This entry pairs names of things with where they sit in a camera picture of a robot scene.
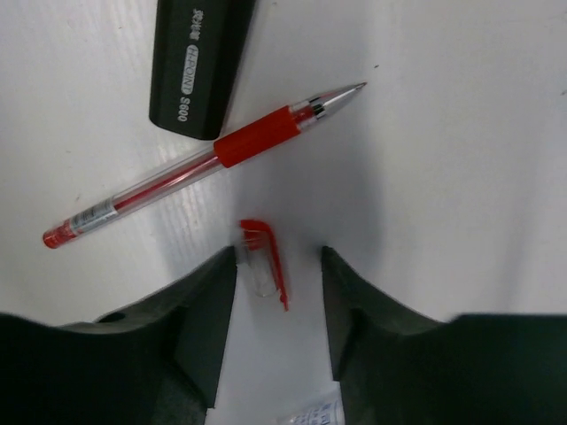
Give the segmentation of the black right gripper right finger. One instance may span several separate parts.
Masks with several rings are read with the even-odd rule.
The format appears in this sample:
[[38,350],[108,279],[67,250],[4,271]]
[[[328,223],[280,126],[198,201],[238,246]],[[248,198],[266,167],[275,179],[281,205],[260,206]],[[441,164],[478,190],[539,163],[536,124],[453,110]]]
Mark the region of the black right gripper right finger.
[[563,424],[566,318],[467,313],[442,322],[321,250],[331,373],[349,424]]

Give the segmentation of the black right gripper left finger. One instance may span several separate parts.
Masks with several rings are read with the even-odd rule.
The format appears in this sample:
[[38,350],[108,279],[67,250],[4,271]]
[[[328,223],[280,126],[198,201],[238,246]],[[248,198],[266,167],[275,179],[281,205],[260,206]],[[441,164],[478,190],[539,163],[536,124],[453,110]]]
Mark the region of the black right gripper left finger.
[[4,424],[201,424],[236,291],[233,247],[94,322],[1,317]]

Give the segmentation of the red pen cap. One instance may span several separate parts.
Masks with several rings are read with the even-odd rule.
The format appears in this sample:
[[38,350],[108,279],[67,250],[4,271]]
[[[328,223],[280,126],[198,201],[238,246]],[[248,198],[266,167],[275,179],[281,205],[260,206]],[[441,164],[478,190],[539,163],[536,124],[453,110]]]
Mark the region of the red pen cap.
[[283,310],[288,312],[290,297],[276,234],[266,221],[257,219],[239,221],[239,229],[242,263],[250,276],[253,292],[262,298],[277,295]]

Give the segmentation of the red gel pen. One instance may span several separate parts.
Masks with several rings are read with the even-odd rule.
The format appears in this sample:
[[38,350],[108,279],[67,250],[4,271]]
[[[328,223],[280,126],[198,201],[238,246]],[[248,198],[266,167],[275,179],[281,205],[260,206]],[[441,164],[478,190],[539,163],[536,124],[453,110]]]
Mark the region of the red gel pen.
[[204,151],[62,221],[43,234],[43,243],[57,249],[210,174],[288,142],[342,109],[366,85],[365,82],[347,85],[283,106],[216,140]]

